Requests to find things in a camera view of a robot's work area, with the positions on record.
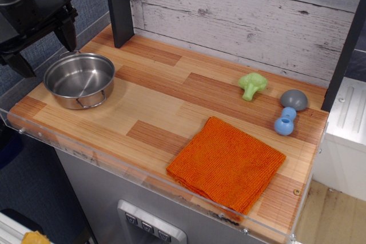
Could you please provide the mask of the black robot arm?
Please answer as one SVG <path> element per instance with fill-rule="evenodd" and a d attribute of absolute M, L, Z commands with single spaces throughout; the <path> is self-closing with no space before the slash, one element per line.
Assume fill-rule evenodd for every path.
<path fill-rule="evenodd" d="M 35 77 L 21 51 L 50 33 L 75 50 L 77 15 L 71 0 L 1 0 L 1 65 L 24 78 Z"/>

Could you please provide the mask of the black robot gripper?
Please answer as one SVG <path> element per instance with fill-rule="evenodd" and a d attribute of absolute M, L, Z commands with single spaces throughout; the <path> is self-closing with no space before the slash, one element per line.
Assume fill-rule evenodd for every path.
<path fill-rule="evenodd" d="M 52 32 L 74 51 L 77 15 L 71 0 L 1 0 L 1 64 L 24 78 L 36 77 L 20 52 Z"/>

